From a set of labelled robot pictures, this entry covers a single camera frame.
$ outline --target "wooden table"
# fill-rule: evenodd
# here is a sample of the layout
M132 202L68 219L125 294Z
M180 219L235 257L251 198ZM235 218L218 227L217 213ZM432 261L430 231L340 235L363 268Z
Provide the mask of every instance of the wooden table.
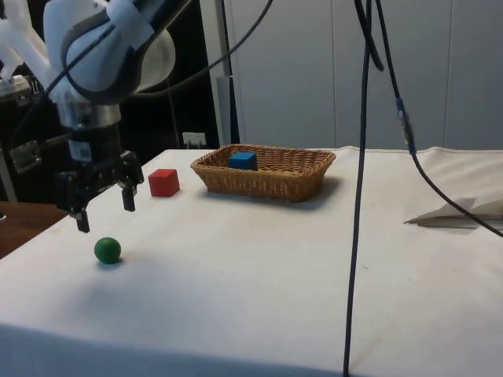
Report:
M66 213L54 205L0 202L0 259L60 221Z

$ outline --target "black cable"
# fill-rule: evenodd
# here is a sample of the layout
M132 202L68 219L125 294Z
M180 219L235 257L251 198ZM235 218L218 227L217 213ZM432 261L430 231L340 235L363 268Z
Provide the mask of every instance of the black cable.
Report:
M46 90L40 97L39 101L31 106L30 110L24 115L22 120L17 125L16 129L13 131L13 136L10 139L10 148L16 147L17 137L19 133L29 124L31 118L36 114L36 112L42 107L42 105L49 99L49 95L57 86L57 84L65 77L88 53L95 49L105 38L107 38L114 30L115 26L109 26L96 40L94 40L90 45L88 45L79 55L73 59L70 64L68 64L61 73L56 76L56 78L47 86Z
M367 22L372 30L372 0L367 0ZM365 149L367 146L367 97L369 88L370 50L365 44L365 56L362 72L362 110L360 114L360 152L358 159L358 178L356 181L356 197L354 199L353 246L351 249L351 267L349 272L349 288L347 289L346 338L344 342L343 376L349 377L349 362L351 355L351 329L353 324L354 281L356 278L356 262L358 259L358 239L360 234L360 209L362 206L363 172L365 169Z
M365 16L365 11L363 10L362 0L354 0L354 6L356 7L356 13L358 14L358 20L360 21L360 26L362 27L363 36L365 37L365 45L370 50L370 56L374 65L379 71L384 71L383 62L379 57L377 52L376 43L374 38L372 38L372 27L370 19Z
M403 100L400 97L400 92L398 90L398 84L397 84L396 75L395 75L395 70L393 68L393 60L391 58L390 45L389 45L389 41L387 38L386 21L384 19L384 13L383 13L383 7L381 5L381 0L376 0L376 5L377 5L377 12L379 13L380 27L381 27L381 31L383 33L384 49L386 51L386 60L387 60L387 65L388 65L388 68L390 71L391 84L393 85L393 90L395 92L395 100L396 100L397 107L398 107L398 113L400 114L400 117L402 118L402 121L403 121L403 133L406 137L407 145L409 146L409 153L412 156L412 159L414 161L414 165L417 168L417 171L419 172L421 177L424 179L424 181L426 181L426 183L431 187L431 189L433 191L435 191L442 199L444 199L450 206L452 206L456 210L460 211L467 218L470 218L471 220L473 220L477 224L483 226L484 228L491 231L492 233L496 234L497 236L503 237L503 232L500 232L495 227L487 224L484 220L482 220L478 216L474 215L469 210L465 210L462 206L460 206L459 204L454 202L451 198L449 198L435 183L433 183L433 181L426 174L426 172L424 171L423 167L421 166L419 160L417 159L416 142L414 140L413 128L409 122L409 118L406 113L405 106L403 104Z
M400 96L400 90L398 89L398 83L396 81L395 68L393 67L393 60L391 59L390 42L387 38L386 21L384 20L383 6L380 0L376 1L377 13L379 13L380 30L383 33L384 42L384 52L386 53L387 69L390 70L391 84L393 86L393 91L395 92L395 98L402 98Z
M269 11L269 8L273 5L274 0L268 0L265 8L263 11L260 13L259 18L257 21L250 27L250 30L247 31L247 33L243 36L242 39L239 40L236 45L227 51L223 56L221 56L219 59L208 65L206 68L202 69L201 71L197 72L196 74L188 77L187 79L179 82L178 84L174 84L173 86L169 86L164 90L161 90L159 92L154 92L154 93L137 93L133 97L134 98L157 98L157 97L163 97L172 90L180 89L184 86L187 86L191 84L192 82L200 79L201 77L204 77L212 68L216 67L220 63L222 63L224 60L228 59L233 53L236 52L237 49L241 47L243 43L246 42L246 40L252 35L252 33L255 31L255 29L260 25L264 17L266 16L267 12Z

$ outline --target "black cable hanging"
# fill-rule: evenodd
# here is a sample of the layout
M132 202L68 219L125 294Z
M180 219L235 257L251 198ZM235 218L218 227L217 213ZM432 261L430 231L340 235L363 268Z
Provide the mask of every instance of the black cable hanging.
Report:
M366 23L372 30L372 0L367 0ZM344 342L343 376L349 377L349 362L351 356L351 330L353 324L354 281L356 277L356 262L358 259L358 238L360 234L360 209L362 205L363 172L365 169L365 149L367 146L367 97L369 87L370 49L365 44L362 72L362 107L360 114L360 151L358 156L358 178L356 197L354 200L353 246L351 250L351 267L349 273L349 288L347 291L346 338Z

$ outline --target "red cube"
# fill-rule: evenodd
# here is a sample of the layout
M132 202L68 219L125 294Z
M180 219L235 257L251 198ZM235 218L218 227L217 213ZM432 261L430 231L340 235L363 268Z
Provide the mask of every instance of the red cube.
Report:
M158 169L149 175L152 196L173 196L179 189L176 169Z

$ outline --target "green ball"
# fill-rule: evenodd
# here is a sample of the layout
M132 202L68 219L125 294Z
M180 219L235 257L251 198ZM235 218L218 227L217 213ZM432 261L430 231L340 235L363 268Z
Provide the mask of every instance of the green ball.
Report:
M120 243L110 237L102 238L94 245L94 255L101 263L107 265L117 263L120 257Z

